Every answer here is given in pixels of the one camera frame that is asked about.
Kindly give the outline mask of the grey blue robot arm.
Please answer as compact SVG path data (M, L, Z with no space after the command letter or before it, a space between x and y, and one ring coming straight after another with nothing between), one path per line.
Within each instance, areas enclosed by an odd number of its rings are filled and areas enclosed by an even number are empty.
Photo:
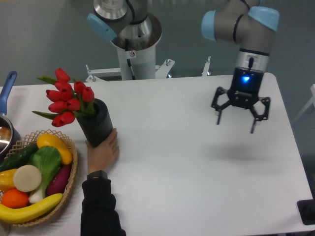
M201 21L204 38L240 45L229 89L218 87L212 108L229 106L249 110L254 122L267 120L271 99L260 97L280 14L258 0L230 0L220 11L208 11ZM156 65L161 23L148 12L145 0L96 0L87 22L93 32L117 49L123 80L165 78L171 65Z

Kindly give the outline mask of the black sleeved forearm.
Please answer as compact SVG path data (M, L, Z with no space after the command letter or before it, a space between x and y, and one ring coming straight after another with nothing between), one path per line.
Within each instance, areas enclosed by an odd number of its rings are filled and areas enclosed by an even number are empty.
M82 236L125 236L115 210L116 198L111 193L111 180L96 177L82 183Z

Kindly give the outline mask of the person's hand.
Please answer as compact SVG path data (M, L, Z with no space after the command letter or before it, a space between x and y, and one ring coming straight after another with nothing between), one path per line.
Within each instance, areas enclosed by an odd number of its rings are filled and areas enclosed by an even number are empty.
M111 134L96 147L93 147L89 141L85 141L87 146L88 174L105 170L116 160L120 152L117 137L118 132L114 128Z

